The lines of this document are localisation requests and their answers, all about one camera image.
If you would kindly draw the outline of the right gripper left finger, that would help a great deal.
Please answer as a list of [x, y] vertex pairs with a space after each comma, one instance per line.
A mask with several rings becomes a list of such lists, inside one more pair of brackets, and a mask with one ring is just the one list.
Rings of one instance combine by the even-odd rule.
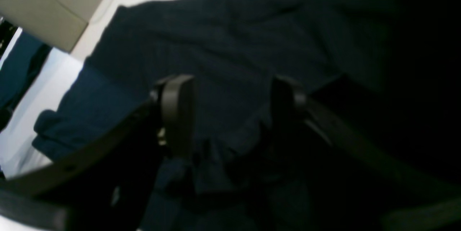
[[187, 159], [195, 81], [173, 75], [97, 141], [1, 182], [1, 217], [45, 231], [135, 231], [166, 156]]

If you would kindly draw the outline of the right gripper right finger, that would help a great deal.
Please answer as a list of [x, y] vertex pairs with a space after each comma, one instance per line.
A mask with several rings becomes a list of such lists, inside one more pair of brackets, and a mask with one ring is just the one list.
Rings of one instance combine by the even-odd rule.
[[440, 180], [385, 153], [334, 112], [306, 95], [303, 86], [275, 76], [270, 87], [274, 123], [300, 123], [326, 144], [337, 147], [389, 183], [430, 201], [382, 216], [384, 231], [434, 231], [460, 223], [460, 186]]

